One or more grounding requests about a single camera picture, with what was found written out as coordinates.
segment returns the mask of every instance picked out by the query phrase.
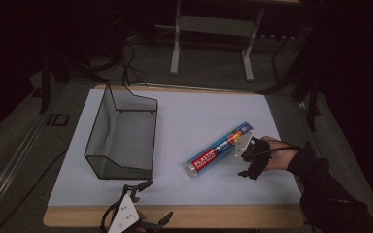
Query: gray floor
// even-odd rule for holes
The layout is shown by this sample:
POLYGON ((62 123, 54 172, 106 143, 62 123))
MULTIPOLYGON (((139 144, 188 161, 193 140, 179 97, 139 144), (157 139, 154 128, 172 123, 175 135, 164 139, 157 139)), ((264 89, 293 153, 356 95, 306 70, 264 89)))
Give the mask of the gray floor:
MULTIPOLYGON (((135 50, 131 66, 139 71, 129 72, 130 79, 135 81, 138 78, 134 74, 142 77, 142 72, 144 72, 146 76, 143 81, 149 85, 181 85, 240 91, 264 89, 277 82, 270 61, 280 41, 264 37, 256 40, 251 55, 255 81, 249 83, 245 80, 240 50, 238 49, 245 45, 245 41, 222 37, 216 43, 212 43, 210 40, 209 43, 203 44, 198 43, 197 38, 199 36, 189 34, 182 38, 179 74, 172 76, 169 74, 173 46, 172 31, 163 31, 162 34, 158 34, 154 44, 144 43, 142 38, 134 37, 129 42, 135 50)), ((292 51, 292 45, 293 43, 289 41, 276 59, 280 75, 283 75, 297 56, 297 53, 292 51)), ((125 57, 129 59, 130 55, 131 49, 126 47, 125 57)), ((121 74, 122 68, 118 67, 100 75, 120 82, 121 74)), ((36 83, 39 77, 40 74, 37 74, 31 80, 36 83)), ((79 76, 75 76, 68 84, 52 81, 51 105, 45 114, 38 114, 41 107, 40 99, 28 97, 0 124, 0 175, 5 171, 10 161, 13 161, 11 159, 19 158, 18 169, 6 173, 13 174, 14 177, 6 180, 6 183, 0 183, 6 190, 5 195, 0 195, 0 224, 5 222, 0 228, 0 232, 100 232, 98 228, 49 228, 43 224, 42 219, 62 159, 56 160, 34 187, 35 182, 39 180, 51 162, 67 150, 86 96, 89 90, 97 85, 98 83, 79 76), (50 114, 69 115, 71 118, 65 127, 47 126, 50 114), (21 203, 33 187, 34 189, 27 199, 12 213, 12 210, 17 208, 18 203, 21 203)), ((288 99, 292 91, 293 86, 289 86, 274 93, 274 96, 270 98, 288 99)), ((295 127, 299 124, 295 121, 304 117, 302 111, 299 112, 295 104, 289 105, 288 102, 282 102, 274 106, 271 108, 273 114, 275 116, 281 115, 276 118, 277 127, 286 129, 280 131, 281 138, 297 145, 304 143, 305 134, 316 140, 322 156, 330 161, 333 175, 353 196, 366 202, 373 215, 373 193, 366 183, 339 125, 328 109, 324 96, 319 96, 318 107, 321 116, 316 117, 317 132, 315 133, 305 133, 304 129, 295 127)), ((165 230, 165 232, 191 231, 165 230)), ((197 230, 194 232, 255 231, 197 230)), ((300 229, 267 229, 261 232, 313 231, 310 226, 305 225, 300 229)))

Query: person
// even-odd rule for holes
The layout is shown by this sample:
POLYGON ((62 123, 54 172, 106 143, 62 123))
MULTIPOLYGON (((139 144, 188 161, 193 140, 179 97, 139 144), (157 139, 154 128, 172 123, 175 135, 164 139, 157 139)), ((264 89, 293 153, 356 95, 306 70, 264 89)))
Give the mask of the person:
MULTIPOLYGON (((272 137, 261 140, 269 144, 271 150, 287 147, 288 144, 272 137)), ((276 150, 264 171, 286 170, 299 176, 304 191, 300 206, 308 222, 322 232, 371 232, 373 217, 367 206, 357 201, 329 173, 328 160, 316 158, 309 143, 298 150, 276 150)))

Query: label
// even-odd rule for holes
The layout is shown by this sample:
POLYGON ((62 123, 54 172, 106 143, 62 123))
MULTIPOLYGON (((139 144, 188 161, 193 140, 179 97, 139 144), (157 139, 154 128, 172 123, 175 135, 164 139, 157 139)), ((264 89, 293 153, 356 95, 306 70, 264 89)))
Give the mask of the label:
POLYGON ((230 153, 232 151, 232 147, 235 146, 238 139, 251 129, 252 127, 246 122, 241 124, 234 131, 213 143, 203 152, 197 154, 194 158, 192 158, 190 163, 195 167, 196 171, 199 172, 210 163, 215 161, 223 153, 230 153))

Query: wire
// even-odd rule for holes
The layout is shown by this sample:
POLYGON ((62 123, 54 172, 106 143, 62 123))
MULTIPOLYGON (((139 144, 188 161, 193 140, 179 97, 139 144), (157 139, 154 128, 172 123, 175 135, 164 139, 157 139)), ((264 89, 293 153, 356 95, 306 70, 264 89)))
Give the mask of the wire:
POLYGON ((122 66, 123 66, 123 73, 121 77, 122 85, 125 85, 125 82, 127 83, 128 86, 131 86, 131 82, 142 82, 146 87, 148 87, 147 84, 144 82, 144 78, 147 76, 145 72, 131 66, 131 63, 135 57, 135 49, 128 43, 125 43, 125 45, 128 46, 132 50, 132 55, 129 58, 129 60, 126 60, 126 58, 124 57, 122 58, 122 66), (128 70, 130 70, 132 74, 137 78, 136 80, 131 81, 129 79, 128 70), (140 76, 138 76, 136 72, 142 73, 143 77, 141 78, 140 76))
POLYGON ((8 216, 1 222, 0 224, 0 230, 2 229, 2 227, 8 222, 9 219, 11 219, 11 217, 17 212, 17 210, 20 208, 20 206, 22 206, 22 204, 26 201, 26 199, 28 199, 28 197, 31 195, 32 191, 38 186, 39 182, 41 181, 41 179, 44 177, 44 175, 47 173, 47 171, 53 166, 53 164, 59 159, 61 158, 62 156, 64 156, 66 154, 66 151, 63 151, 60 155, 58 155, 52 162, 51 164, 45 169, 45 171, 41 174, 41 176, 39 177, 39 179, 33 184, 33 186, 31 187, 31 189, 29 189, 29 191, 26 193, 26 195, 22 198, 22 200, 17 204, 17 206, 8 214, 8 216))

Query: white tabletop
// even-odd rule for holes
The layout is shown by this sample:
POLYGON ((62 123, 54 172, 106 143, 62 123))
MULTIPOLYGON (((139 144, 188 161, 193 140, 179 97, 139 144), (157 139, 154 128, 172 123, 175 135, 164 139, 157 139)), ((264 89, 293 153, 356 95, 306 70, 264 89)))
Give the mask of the white tabletop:
MULTIPOLYGON (((98 180, 84 157, 104 90, 93 89, 66 154, 49 207, 109 206, 125 184, 98 180)), ((228 155, 192 179, 182 163, 246 121, 254 135, 279 139, 265 98, 253 94, 133 91, 158 101, 153 185, 139 193, 139 205, 297 204, 300 191, 292 173, 264 172, 256 181, 237 175, 249 163, 228 155)))

